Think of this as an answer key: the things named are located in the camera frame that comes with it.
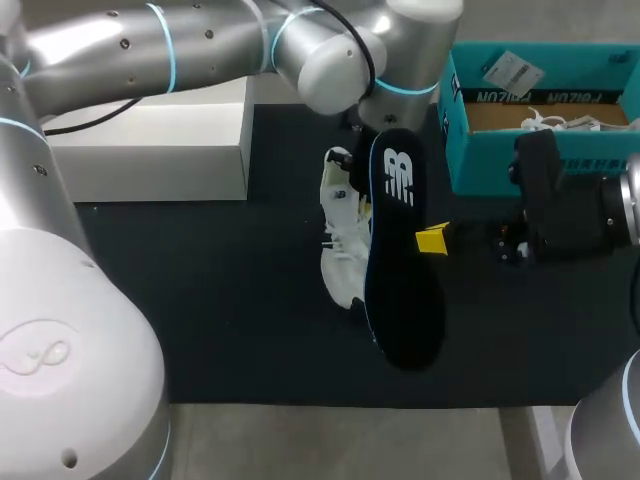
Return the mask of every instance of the robotic arm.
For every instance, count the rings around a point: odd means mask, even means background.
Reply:
[[[349,3],[338,10],[371,62],[333,14],[297,0],[147,4],[33,33],[19,0],[0,0],[0,478],[171,470],[160,346],[93,261],[40,122],[277,72],[318,113],[359,102],[369,134],[417,130],[462,0]]]

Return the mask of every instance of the teal shoe box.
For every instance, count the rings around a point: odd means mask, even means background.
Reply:
[[[484,79],[505,52],[544,71],[522,97]],[[640,46],[598,44],[459,43],[440,83],[438,115],[453,191],[459,195],[517,196],[508,168],[520,127],[533,117],[590,115],[628,125],[640,117]],[[640,152],[640,131],[559,131],[567,173],[619,174]]]

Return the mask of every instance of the cardboard box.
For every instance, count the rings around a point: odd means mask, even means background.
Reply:
[[[484,79],[505,52],[544,71],[519,98]],[[533,118],[570,121],[592,116],[629,125],[640,117],[640,46],[461,43],[444,72],[438,114],[453,191],[460,195],[517,196],[509,182],[515,139]],[[640,152],[640,131],[559,131],[558,148],[570,174],[624,171]]]
[[[94,128],[50,137],[74,202],[246,200],[253,79],[149,97]],[[124,102],[71,112],[61,128]]]

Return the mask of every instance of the shoe insole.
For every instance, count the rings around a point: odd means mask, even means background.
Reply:
[[[406,370],[431,365],[445,332],[444,293],[415,237],[425,228],[425,162],[409,130],[381,133],[371,147],[365,308],[378,346],[391,364]]]

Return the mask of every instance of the white box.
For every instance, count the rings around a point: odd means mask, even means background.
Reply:
[[[49,138],[74,202],[246,200],[253,79],[144,99],[97,127]],[[125,102],[55,118],[99,118]]]

